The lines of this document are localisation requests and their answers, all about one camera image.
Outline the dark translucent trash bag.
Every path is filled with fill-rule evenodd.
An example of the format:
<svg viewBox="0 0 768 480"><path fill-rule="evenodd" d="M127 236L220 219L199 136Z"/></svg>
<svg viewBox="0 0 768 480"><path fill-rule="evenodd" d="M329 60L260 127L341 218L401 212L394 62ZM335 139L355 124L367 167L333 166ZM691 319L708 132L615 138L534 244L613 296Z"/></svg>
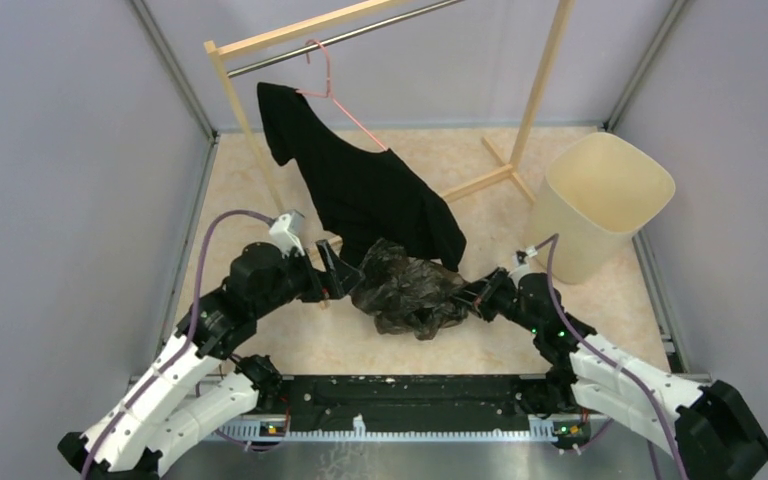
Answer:
<svg viewBox="0 0 768 480"><path fill-rule="evenodd" d="M454 295L466 281L430 260L410 256L390 240L378 240L360 264L363 280L350 293L355 308L370 316L381 335L434 339L462 324L468 308Z"/></svg>

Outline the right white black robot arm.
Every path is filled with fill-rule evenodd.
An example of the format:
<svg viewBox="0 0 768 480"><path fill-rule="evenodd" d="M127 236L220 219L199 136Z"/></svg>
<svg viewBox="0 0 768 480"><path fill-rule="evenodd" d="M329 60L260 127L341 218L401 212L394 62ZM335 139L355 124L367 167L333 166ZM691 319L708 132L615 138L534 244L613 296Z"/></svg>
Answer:
<svg viewBox="0 0 768 480"><path fill-rule="evenodd" d="M768 463L768 436L741 393L701 383L631 355L569 314L545 273L499 268L453 301L479 318L501 316L531 332L556 370L546 385L560 412L596 411L668 454L684 479L752 479Z"/></svg>

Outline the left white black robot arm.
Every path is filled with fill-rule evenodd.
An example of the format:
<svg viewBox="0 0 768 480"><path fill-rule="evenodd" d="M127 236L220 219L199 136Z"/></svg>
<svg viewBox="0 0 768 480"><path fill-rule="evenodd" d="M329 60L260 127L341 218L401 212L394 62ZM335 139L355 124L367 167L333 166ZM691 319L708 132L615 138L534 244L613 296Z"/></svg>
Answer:
<svg viewBox="0 0 768 480"><path fill-rule="evenodd" d="M347 296L363 279L325 241L316 269L297 248L246 246L221 285L199 298L151 367L122 400L83 432L69 432L57 449L84 479L159 479L186 452L233 417L279 404L282 377L266 356L236 361L235 370L192 402L188 394L256 334L261 318L293 301Z"/></svg>

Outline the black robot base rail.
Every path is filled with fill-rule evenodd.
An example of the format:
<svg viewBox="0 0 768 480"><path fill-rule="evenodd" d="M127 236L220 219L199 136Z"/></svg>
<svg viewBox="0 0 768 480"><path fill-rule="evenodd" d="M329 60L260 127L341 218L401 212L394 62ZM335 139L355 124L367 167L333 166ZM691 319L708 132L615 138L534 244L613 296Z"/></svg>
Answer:
<svg viewBox="0 0 768 480"><path fill-rule="evenodd" d="M257 411L289 419L293 433L349 431L355 417L372 433L456 434L582 418L570 389L543 374L296 375Z"/></svg>

